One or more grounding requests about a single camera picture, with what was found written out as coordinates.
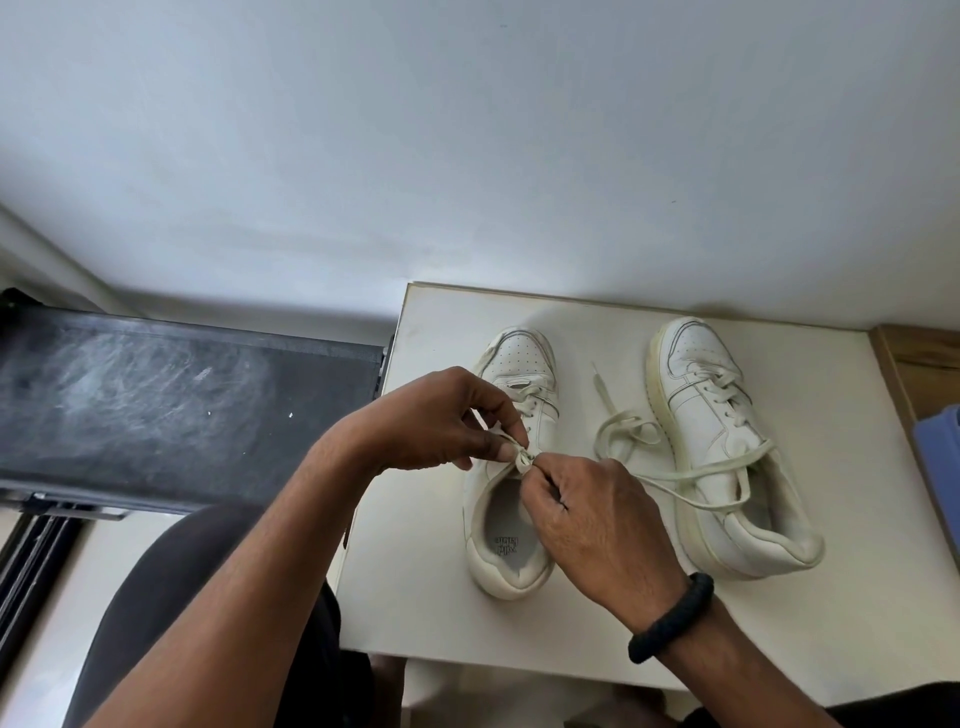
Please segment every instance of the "black bracelet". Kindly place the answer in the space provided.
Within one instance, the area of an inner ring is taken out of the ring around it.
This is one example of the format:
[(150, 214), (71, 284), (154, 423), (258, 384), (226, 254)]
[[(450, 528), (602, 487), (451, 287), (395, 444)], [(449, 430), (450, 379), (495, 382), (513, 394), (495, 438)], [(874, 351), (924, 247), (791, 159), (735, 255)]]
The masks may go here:
[(713, 597), (713, 579), (705, 573), (690, 575), (690, 588), (673, 609), (655, 621), (646, 632), (634, 635), (627, 647), (630, 660), (639, 665), (680, 637), (707, 610)]

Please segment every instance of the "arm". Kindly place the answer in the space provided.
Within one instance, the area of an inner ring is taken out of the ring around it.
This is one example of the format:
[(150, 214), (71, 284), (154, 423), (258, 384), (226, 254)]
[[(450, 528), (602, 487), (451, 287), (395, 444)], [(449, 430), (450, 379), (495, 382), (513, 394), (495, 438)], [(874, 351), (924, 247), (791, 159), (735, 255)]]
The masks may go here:
[(463, 369), (422, 377), (333, 426), (87, 727), (273, 725), (303, 627), (371, 479), (386, 468), (468, 470), (471, 456), (514, 457), (471, 408), (527, 444), (509, 398)]
[[(632, 633), (643, 632), (689, 583), (656, 503), (613, 460), (543, 454), (534, 465), (521, 495), (543, 544), (574, 586)], [(726, 728), (837, 726), (763, 656), (719, 599), (658, 657)]]

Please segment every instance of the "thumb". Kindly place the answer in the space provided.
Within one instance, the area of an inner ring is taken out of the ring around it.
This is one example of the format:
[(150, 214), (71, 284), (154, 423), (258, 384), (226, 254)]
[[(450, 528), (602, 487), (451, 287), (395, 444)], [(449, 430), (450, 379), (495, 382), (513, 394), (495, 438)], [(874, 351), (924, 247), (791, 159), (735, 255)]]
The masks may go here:
[(555, 493), (556, 486), (546, 479), (546, 475), (536, 465), (523, 476), (520, 500), (538, 530), (541, 524), (556, 519), (566, 510), (555, 497)]
[(472, 429), (464, 425), (458, 457), (464, 455), (478, 460), (509, 463), (516, 457), (516, 446), (488, 429)]

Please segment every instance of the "hand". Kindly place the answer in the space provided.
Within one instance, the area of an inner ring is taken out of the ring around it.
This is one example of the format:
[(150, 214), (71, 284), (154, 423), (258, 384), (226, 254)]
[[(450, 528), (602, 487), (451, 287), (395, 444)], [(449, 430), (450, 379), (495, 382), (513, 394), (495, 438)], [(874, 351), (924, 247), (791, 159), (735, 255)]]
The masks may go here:
[(363, 443), (379, 470), (415, 470), (454, 463), (471, 467), (470, 457), (507, 463), (516, 447), (484, 429), (500, 423), (525, 448), (530, 444), (520, 415), (506, 394), (462, 367), (433, 372), (368, 404), (338, 425)]
[(541, 454), (520, 496), (573, 585), (634, 634), (662, 617), (689, 586), (660, 509), (615, 460)]

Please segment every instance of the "black padded surface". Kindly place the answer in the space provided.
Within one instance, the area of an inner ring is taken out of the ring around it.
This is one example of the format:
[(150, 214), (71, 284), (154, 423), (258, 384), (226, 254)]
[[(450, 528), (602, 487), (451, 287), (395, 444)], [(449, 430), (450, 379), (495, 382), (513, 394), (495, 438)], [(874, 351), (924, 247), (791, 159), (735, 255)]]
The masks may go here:
[(186, 512), (269, 503), (375, 396), (380, 347), (0, 309), (0, 488)]

